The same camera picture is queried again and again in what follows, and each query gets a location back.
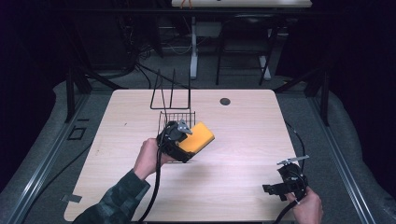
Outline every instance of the forearm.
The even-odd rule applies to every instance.
[[[98,204],[78,216],[74,223],[127,223],[148,190],[149,183],[140,180],[131,171],[109,189]]]

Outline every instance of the human hand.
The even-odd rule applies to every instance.
[[[144,141],[140,148],[139,155],[137,156],[134,164],[134,173],[141,180],[145,180],[149,175],[155,173],[157,166],[157,140],[155,138],[149,138]],[[174,161],[172,157],[162,154],[161,155],[161,166],[169,161]]]
[[[286,197],[290,203],[296,199],[292,193],[286,194]],[[319,224],[323,216],[319,196],[311,188],[306,187],[306,196],[293,207],[293,214],[300,224]]]

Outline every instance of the wooden tabletop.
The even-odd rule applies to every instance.
[[[161,107],[160,91],[157,93],[154,106]],[[73,192],[82,199],[69,202],[66,220],[98,203],[134,166],[142,142],[157,135],[160,110],[149,108],[151,96],[149,90],[114,91]],[[222,98],[231,103],[222,105]],[[187,91],[175,91],[173,102],[185,106]],[[275,220],[287,203],[264,192],[262,185],[281,183],[276,163],[295,157],[275,94],[268,90],[192,90],[191,111],[215,140],[188,163],[163,166],[159,193],[146,221]],[[133,220],[149,204],[155,175],[147,181],[151,188]],[[291,213],[284,217],[292,219]]]
[[[173,7],[180,7],[183,0],[172,0]],[[192,7],[311,7],[310,0],[191,0]],[[183,8],[189,8],[185,0]]]

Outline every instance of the dark patterned sleeve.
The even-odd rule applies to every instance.
[[[148,190],[149,183],[130,171],[106,192],[99,203],[85,210],[73,223],[129,223]]]

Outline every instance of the yellow sponge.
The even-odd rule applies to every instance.
[[[202,122],[198,122],[191,131],[192,134],[187,134],[187,138],[178,144],[186,152],[198,153],[215,139],[215,135]]]

